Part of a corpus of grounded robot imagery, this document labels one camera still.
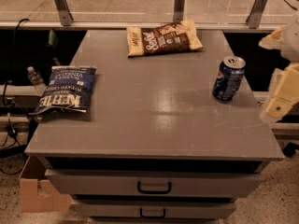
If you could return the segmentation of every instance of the blue can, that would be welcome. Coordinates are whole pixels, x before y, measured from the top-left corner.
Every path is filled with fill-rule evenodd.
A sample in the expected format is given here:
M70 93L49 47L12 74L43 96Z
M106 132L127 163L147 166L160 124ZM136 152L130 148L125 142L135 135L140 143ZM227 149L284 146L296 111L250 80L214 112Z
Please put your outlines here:
M239 90L245 73L245 62L237 56L225 57L220 64L213 88L214 97L221 102L230 102Z

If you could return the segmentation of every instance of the snack bag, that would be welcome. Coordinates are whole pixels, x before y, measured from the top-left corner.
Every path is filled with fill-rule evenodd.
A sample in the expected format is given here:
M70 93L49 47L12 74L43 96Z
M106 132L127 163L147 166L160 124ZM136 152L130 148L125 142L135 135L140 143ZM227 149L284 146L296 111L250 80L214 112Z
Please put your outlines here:
M86 112L96 68L53 66L49 86L31 115L52 111Z
M193 20L179 21L156 28L127 27L128 56L175 53L203 47Z

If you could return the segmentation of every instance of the plastic bottle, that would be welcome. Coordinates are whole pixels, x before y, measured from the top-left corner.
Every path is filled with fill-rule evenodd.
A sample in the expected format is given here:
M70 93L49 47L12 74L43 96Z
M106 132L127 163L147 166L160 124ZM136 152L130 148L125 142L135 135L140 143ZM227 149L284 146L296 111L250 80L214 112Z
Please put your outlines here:
M42 96L47 86L38 71L34 69L33 66L29 66L28 70L28 78L31 84L35 87L36 92L39 96Z

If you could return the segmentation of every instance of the kettle chips bag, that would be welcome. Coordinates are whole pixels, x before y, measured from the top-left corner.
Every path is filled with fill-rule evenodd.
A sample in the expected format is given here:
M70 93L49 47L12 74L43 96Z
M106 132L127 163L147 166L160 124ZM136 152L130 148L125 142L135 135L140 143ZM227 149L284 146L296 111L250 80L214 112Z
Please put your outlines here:
M54 110L85 113L90 102L95 71L94 67L53 66L50 84L32 115Z

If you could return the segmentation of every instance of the drawer handle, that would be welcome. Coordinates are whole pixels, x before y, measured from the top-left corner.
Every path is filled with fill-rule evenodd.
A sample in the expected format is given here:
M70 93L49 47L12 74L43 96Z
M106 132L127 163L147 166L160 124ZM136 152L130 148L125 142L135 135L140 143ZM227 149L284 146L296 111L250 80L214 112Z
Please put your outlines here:
M171 182L168 182L168 189L167 190L143 190L141 189L141 182L137 183L137 189L142 194L168 194L171 191Z
M145 216L143 215L143 210L142 208L139 209L139 214L140 214L140 217L143 217L143 218L165 218L166 216L166 210L163 209L163 214L161 216Z

